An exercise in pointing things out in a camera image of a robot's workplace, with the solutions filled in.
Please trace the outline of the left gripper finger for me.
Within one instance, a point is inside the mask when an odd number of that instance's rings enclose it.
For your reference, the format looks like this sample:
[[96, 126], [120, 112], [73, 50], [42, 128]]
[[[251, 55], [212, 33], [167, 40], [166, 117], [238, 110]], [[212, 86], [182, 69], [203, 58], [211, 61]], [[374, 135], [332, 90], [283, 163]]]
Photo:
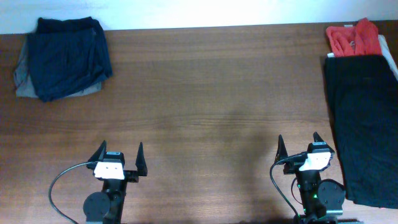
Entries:
[[138, 176], [147, 176], [148, 170], [144, 157], [144, 147], [142, 142], [139, 144], [135, 165], [137, 167]]
[[88, 159], [88, 162], [102, 161], [106, 153], [106, 145], [107, 142], [104, 140], [99, 146], [99, 148], [96, 150], [96, 152]]

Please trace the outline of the black t-shirt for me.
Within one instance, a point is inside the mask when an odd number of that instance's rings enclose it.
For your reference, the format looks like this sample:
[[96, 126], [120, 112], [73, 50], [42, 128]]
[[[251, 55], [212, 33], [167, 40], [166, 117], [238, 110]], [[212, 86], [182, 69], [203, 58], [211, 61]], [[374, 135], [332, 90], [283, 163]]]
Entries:
[[326, 58], [324, 75], [347, 199], [397, 208], [397, 79], [387, 60]]

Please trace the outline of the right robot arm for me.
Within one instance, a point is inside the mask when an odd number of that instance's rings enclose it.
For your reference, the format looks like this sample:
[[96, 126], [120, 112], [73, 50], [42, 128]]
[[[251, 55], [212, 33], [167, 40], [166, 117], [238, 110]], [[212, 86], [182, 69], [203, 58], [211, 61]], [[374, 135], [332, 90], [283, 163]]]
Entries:
[[275, 155], [275, 166], [283, 165], [285, 175], [293, 174], [292, 182], [297, 184], [304, 214], [300, 215], [295, 207], [282, 193], [274, 179], [272, 183], [294, 211], [294, 223], [338, 223], [338, 217], [343, 214], [343, 202], [346, 191], [344, 186], [332, 179], [321, 179], [320, 172], [330, 166], [330, 161], [335, 151], [320, 137], [318, 133], [313, 134], [311, 142], [305, 152], [288, 155], [282, 136], [278, 137], [277, 153]]

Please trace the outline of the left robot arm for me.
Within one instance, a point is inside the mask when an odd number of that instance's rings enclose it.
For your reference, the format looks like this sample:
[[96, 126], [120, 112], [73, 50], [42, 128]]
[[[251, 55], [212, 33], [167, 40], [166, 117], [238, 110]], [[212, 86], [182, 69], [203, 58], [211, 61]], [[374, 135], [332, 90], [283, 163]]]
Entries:
[[142, 143], [136, 156], [136, 170], [125, 170], [124, 154], [107, 151], [106, 146], [106, 141], [103, 141], [86, 165], [93, 171], [94, 177], [103, 183], [101, 191], [92, 193], [84, 201], [86, 223], [121, 223], [128, 183], [138, 183], [140, 177], [147, 176]]

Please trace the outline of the folded grey garment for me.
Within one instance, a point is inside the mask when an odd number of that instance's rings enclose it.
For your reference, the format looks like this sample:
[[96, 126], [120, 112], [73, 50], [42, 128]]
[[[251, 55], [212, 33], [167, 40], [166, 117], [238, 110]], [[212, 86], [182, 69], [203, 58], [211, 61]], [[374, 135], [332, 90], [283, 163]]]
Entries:
[[[17, 65], [13, 72], [13, 77], [14, 77], [14, 84], [16, 86], [15, 93], [17, 97], [38, 98], [38, 96], [35, 94], [35, 89], [29, 74], [28, 47], [26, 40], [22, 45]], [[88, 88], [85, 88], [82, 91], [68, 95], [68, 97], [85, 96], [99, 92], [101, 89], [102, 89], [102, 83], [96, 83]]]

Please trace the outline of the folded navy blue garment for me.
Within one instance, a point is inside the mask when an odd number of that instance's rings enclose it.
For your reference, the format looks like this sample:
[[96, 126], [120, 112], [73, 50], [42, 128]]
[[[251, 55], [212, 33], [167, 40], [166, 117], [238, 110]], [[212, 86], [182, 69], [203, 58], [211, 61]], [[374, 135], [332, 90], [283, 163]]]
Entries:
[[78, 93], [113, 75], [104, 30], [92, 17], [40, 17], [27, 46], [30, 78], [43, 102]]

